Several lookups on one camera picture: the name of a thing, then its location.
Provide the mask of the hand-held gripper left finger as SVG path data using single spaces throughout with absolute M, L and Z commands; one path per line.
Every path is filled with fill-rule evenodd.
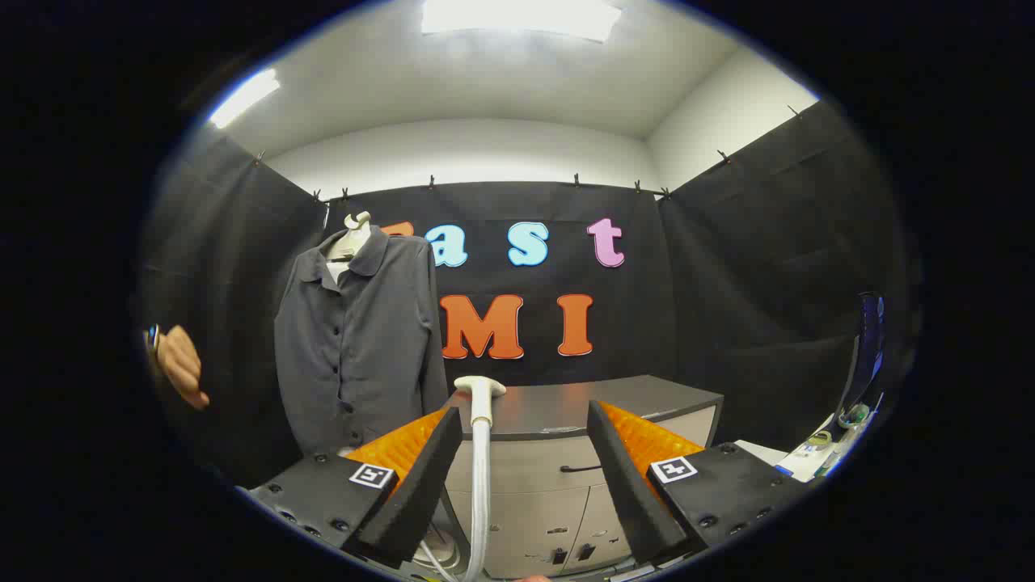
M 462 439 L 459 408 L 445 407 L 351 453 L 308 454 L 243 494 L 330 551 L 398 568 L 426 535 Z

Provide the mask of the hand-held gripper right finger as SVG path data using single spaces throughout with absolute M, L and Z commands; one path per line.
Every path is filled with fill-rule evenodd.
M 605 401 L 589 403 L 585 430 L 640 564 L 745 539 L 809 494 L 740 445 L 696 445 Z

